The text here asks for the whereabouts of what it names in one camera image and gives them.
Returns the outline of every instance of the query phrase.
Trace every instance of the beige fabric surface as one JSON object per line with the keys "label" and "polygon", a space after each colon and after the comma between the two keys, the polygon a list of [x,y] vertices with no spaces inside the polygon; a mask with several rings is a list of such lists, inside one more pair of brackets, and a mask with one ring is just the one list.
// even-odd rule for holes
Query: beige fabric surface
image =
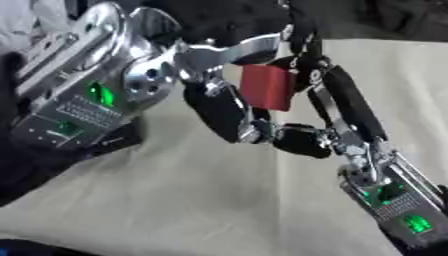
{"label": "beige fabric surface", "polygon": [[[448,46],[343,40],[326,52],[394,144],[448,184]],[[321,125],[315,116],[300,96],[277,119]],[[342,159],[228,145],[187,108],[180,87],[145,117],[144,145],[81,163],[0,209],[0,233],[103,255],[398,255],[338,188]]]}

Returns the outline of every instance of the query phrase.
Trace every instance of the green light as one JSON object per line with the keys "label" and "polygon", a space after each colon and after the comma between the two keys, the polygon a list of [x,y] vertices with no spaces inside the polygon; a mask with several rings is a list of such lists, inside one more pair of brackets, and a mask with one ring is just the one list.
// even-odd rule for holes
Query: green light
{"label": "green light", "polygon": [[100,103],[106,107],[113,107],[115,102],[115,95],[111,90],[104,85],[93,82],[89,85],[89,95],[96,103]]}
{"label": "green light", "polygon": [[101,88],[101,101],[104,105],[108,106],[108,107],[113,107],[114,106],[114,101],[115,101],[115,95],[107,88]]}
{"label": "green light", "polygon": [[404,223],[414,234],[419,234],[432,229],[429,221],[421,216],[410,215],[404,218]]}
{"label": "green light", "polygon": [[78,126],[68,121],[59,122],[58,129],[60,133],[66,136],[72,136],[80,130]]}

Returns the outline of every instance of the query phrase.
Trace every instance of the black glove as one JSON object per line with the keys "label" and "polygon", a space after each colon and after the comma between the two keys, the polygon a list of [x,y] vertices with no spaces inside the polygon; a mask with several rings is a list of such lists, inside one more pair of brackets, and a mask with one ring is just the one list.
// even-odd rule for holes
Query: black glove
{"label": "black glove", "polygon": [[14,74],[22,66],[17,53],[0,57],[0,206],[43,185],[80,160],[80,152],[54,152],[25,145],[10,136],[20,114]]}
{"label": "black glove", "polygon": [[[445,186],[439,186],[443,193],[444,205],[448,204],[448,189]],[[445,214],[448,215],[448,208],[445,209]],[[411,249],[400,239],[391,236],[380,227],[381,232],[389,239],[389,241],[404,255],[404,256],[446,256],[448,255],[448,241],[433,244],[426,248]]]}

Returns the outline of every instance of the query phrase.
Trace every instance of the robotic hand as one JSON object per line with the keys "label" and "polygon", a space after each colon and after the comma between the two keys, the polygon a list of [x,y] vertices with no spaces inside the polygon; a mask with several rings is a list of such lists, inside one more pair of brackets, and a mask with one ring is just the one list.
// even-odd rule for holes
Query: robotic hand
{"label": "robotic hand", "polygon": [[[321,41],[311,23],[292,17],[294,30],[289,41],[294,56],[266,67],[251,67],[245,70],[249,74],[243,75],[242,94],[247,92],[245,81],[255,80],[258,90],[271,89],[269,97],[253,99],[257,92],[250,88],[249,95],[242,97],[240,90],[219,75],[208,74],[201,81],[185,83],[186,102],[211,130],[230,143],[267,142],[298,155],[325,158],[335,153],[344,157],[347,164],[338,172],[341,188],[377,221],[404,255],[445,255],[446,188],[431,183],[389,145],[384,129],[350,75],[322,55]],[[292,90],[284,90],[291,85],[291,72],[296,74],[294,85]],[[307,91],[325,128],[278,125],[270,120],[267,109],[280,109],[278,98],[272,94],[288,101],[290,91]]]}
{"label": "robotic hand", "polygon": [[[281,42],[290,43],[294,56],[261,71],[249,66],[245,97],[220,76],[225,64],[272,61]],[[153,0],[130,16],[101,3],[27,54],[15,90],[26,108],[13,118],[11,134],[36,147],[85,149],[162,101],[181,80],[187,104],[226,141],[345,157],[341,188],[395,244],[416,251],[443,243],[448,217],[441,190],[390,148],[353,80],[321,44],[312,23],[286,2]],[[254,91],[265,93],[249,104]],[[268,109],[287,110],[294,93],[304,91],[324,128],[272,122]]]}

